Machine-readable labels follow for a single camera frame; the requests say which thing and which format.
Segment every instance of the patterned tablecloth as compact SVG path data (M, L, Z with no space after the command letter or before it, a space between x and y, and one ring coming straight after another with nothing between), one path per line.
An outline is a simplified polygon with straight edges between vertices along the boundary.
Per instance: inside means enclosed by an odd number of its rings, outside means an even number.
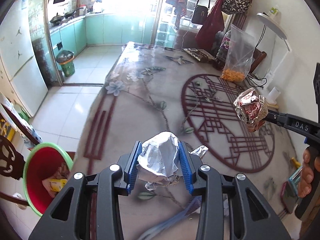
M189 151L206 145L203 162L220 173L245 173L281 213L280 190L294 171L290 137L269 123L248 133L232 104L244 88L219 76L184 51L130 42L91 106L72 172L98 173L131 152L136 140L171 131ZM191 198L183 179L148 197L144 186L137 180L129 197L119 197L126 240L181 212ZM193 213L153 239L195 239L198 217Z

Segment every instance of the black trash bag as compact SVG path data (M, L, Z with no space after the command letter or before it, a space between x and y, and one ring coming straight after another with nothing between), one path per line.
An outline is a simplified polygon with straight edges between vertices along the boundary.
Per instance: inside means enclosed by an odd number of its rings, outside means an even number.
M55 60L58 63L64 63L64 62L72 59L73 56L74 56L74 53L72 51L63 50L56 56Z

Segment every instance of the green rim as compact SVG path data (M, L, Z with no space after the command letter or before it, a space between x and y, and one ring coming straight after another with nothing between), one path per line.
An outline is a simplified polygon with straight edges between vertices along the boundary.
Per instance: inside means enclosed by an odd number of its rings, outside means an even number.
M57 150L61 154L63 159L65 160L65 162L69 168L69 171L71 171L72 166L73 166L73 161L72 161L71 157L59 145L56 145L54 143L40 143L36 147L34 147L33 150L29 153L29 156L27 158L27 161L26 161L26 163L24 165L24 169L23 169L23 191L24 191L24 194L26 196L26 199L27 199L30 207L39 217L41 217L42 214L35 208L35 206L31 202L28 191L27 191L26 175L27 175L30 160L32 159L33 155L35 155L35 153L38 150L45 148L45 147L50 147L50 148Z

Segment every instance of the orange snack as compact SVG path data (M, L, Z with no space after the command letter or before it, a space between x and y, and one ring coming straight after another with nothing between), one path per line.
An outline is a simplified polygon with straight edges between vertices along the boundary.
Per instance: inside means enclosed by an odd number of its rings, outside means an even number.
M221 77L224 80L230 81L230 82L241 82L244 80L245 75L242 72L225 69L222 72Z

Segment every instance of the finger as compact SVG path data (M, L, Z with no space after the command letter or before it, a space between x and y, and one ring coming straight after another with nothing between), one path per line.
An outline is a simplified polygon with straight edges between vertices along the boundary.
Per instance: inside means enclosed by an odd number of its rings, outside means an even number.
M304 160L304 162L305 162L305 163L309 163L310 158L311 158L311 154L310 154L310 152L309 152L308 148L304 150L304 152L303 152L303 155L302 155L302 156L303 156L303 160Z
M320 157L317 157L315 159L315 168L316 168L317 171L320 172Z
M306 165L302 168L301 177L307 182L311 183L313 180L313 170L309 167L309 165L306 163Z
M299 182L298 185L298 195L299 197L305 197L311 192L311 185L307 183L304 179Z

